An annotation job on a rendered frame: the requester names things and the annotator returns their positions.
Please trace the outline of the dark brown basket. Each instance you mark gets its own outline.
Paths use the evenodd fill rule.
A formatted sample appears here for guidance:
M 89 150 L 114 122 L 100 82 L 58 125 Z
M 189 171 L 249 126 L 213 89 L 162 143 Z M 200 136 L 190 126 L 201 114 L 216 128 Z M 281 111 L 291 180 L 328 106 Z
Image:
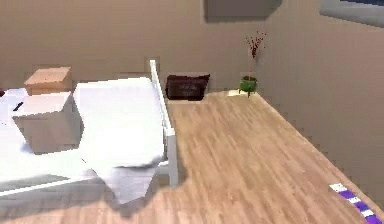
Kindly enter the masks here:
M 178 76 L 169 75 L 165 93 L 169 100 L 201 101 L 204 98 L 210 75 Z

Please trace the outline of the green pot red plant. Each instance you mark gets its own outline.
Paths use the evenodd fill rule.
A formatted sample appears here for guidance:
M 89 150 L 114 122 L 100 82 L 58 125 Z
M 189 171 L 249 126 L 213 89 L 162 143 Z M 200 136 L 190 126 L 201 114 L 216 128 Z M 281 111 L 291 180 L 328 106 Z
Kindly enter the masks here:
M 248 36 L 245 38 L 248 44 L 249 53 L 249 72 L 240 79 L 238 93 L 246 92 L 247 97 L 250 97 L 252 93 L 256 92 L 257 78 L 252 74 L 254 66 L 256 65 L 257 57 L 259 52 L 265 48 L 263 41 L 266 34 L 264 32 L 257 31 L 254 36 Z

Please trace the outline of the white bed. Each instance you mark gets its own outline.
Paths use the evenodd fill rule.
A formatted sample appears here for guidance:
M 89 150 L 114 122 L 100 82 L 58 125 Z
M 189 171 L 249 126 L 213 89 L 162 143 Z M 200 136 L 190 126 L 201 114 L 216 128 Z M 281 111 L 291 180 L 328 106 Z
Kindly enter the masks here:
M 147 77 L 83 82 L 73 94 L 84 129 L 77 148 L 34 154 L 12 119 L 31 96 L 9 89 L 0 97 L 0 206 L 44 196 L 98 193 L 108 186 L 118 203 L 146 195 L 153 177 L 179 183 L 176 133 L 157 65 Z

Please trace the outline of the light wooden nightstand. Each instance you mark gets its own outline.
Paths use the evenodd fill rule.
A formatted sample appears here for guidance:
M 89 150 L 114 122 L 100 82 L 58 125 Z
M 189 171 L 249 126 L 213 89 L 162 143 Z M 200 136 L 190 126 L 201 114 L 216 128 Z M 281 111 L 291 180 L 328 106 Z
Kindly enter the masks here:
M 70 67 L 37 69 L 25 82 L 29 95 L 68 92 L 73 89 Z

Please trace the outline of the white pillow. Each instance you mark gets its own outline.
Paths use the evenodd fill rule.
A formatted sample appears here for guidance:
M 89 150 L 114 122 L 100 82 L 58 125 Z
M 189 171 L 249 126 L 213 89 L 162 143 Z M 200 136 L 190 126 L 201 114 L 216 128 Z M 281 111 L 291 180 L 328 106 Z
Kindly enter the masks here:
M 84 129 L 71 92 L 28 96 L 12 119 L 34 154 L 77 148 Z

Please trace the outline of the purple white striped cloth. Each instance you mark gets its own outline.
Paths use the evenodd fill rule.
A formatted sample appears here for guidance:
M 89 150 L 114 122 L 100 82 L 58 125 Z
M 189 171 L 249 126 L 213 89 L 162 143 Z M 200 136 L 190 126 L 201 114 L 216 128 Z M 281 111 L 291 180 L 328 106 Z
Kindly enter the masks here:
M 331 184 L 330 188 L 359 211 L 365 219 L 365 224 L 384 224 L 384 221 L 382 221 L 365 202 L 343 184 Z

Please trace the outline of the grey framed wall picture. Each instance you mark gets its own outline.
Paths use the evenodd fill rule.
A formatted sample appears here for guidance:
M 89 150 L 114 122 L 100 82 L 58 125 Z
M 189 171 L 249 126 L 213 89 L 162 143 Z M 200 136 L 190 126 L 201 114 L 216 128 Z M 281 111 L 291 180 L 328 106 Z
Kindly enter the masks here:
M 283 0 L 202 0 L 207 23 L 264 21 Z

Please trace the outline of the blue grey wall picture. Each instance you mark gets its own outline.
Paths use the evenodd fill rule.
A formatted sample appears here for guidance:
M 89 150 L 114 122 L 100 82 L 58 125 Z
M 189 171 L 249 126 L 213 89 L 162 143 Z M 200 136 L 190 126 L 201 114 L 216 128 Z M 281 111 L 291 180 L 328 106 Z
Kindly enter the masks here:
M 384 28 L 384 0 L 321 0 L 319 13 Z

